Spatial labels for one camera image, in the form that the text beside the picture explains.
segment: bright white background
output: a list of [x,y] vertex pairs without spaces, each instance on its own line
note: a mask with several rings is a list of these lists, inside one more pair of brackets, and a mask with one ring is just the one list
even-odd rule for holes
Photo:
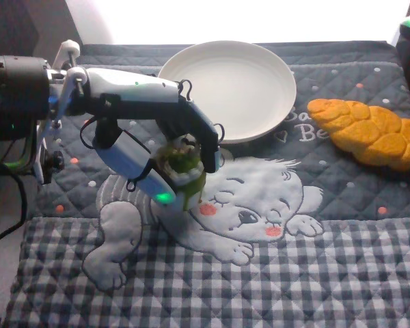
[[84,44],[395,44],[410,0],[66,0]]

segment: embroidered heart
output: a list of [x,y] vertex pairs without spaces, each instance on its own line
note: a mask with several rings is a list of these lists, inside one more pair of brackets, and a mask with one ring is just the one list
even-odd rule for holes
[[284,130],[284,131],[276,132],[274,136],[277,140],[286,143],[288,133],[287,131]]

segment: bear nose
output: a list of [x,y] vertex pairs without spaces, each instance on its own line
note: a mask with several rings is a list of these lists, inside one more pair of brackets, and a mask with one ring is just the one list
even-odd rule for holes
[[243,224],[258,222],[258,220],[252,215],[252,213],[248,212],[247,210],[241,210],[238,213],[238,218],[240,219],[240,222]]

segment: plate rim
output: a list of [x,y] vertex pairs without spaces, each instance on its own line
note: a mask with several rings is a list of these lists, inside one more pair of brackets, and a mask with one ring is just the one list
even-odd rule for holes
[[240,144],[243,142],[247,142],[247,141],[253,141],[256,139],[259,139],[263,136],[265,136],[266,134],[270,133],[272,130],[276,129],[287,117],[287,115],[292,111],[292,108],[295,105],[295,101],[296,101],[296,97],[297,97],[297,84],[296,84],[296,80],[295,80],[295,76],[292,73],[292,70],[290,69],[290,67],[286,64],[286,62],[277,54],[273,53],[272,51],[264,48],[263,46],[260,46],[258,44],[254,44],[254,43],[249,43],[249,42],[243,42],[243,41],[236,41],[236,40],[215,40],[215,41],[208,41],[208,42],[202,42],[202,43],[198,43],[198,44],[193,44],[191,46],[188,46],[187,48],[179,51],[178,53],[176,53],[175,55],[171,56],[169,60],[167,60],[165,62],[165,64],[163,65],[163,67],[160,69],[159,73],[158,73],[158,77],[162,78],[162,79],[167,79],[166,77],[162,77],[161,73],[164,71],[164,69],[169,66],[174,60],[176,60],[177,56],[180,56],[182,53],[186,52],[186,51],[190,51],[192,48],[196,48],[198,46],[204,46],[207,44],[242,44],[243,46],[252,46],[255,47],[257,49],[260,49],[261,51],[264,51],[265,53],[269,53],[272,54],[272,56],[278,60],[278,62],[285,67],[288,72],[290,73],[290,77],[291,77],[291,88],[292,88],[292,94],[289,96],[289,98],[292,100],[291,103],[291,107],[288,110],[288,113],[286,114],[286,116],[279,121],[277,124],[273,125],[271,128],[266,129],[265,131],[261,132],[261,133],[254,133],[252,136],[249,137],[244,137],[244,138],[237,138],[237,139],[224,139],[221,144]]

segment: quilted mat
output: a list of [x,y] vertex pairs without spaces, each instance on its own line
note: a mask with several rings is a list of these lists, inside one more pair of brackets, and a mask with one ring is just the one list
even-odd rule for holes
[[[295,106],[225,145],[188,213],[129,193],[82,145],[89,116],[63,120],[52,147],[67,166],[25,226],[4,327],[410,327],[410,172],[356,163],[307,114],[341,98],[410,118],[395,49],[262,46],[294,72]],[[184,48],[87,45],[78,62],[152,74]],[[151,150],[165,141],[154,122],[120,125]]]

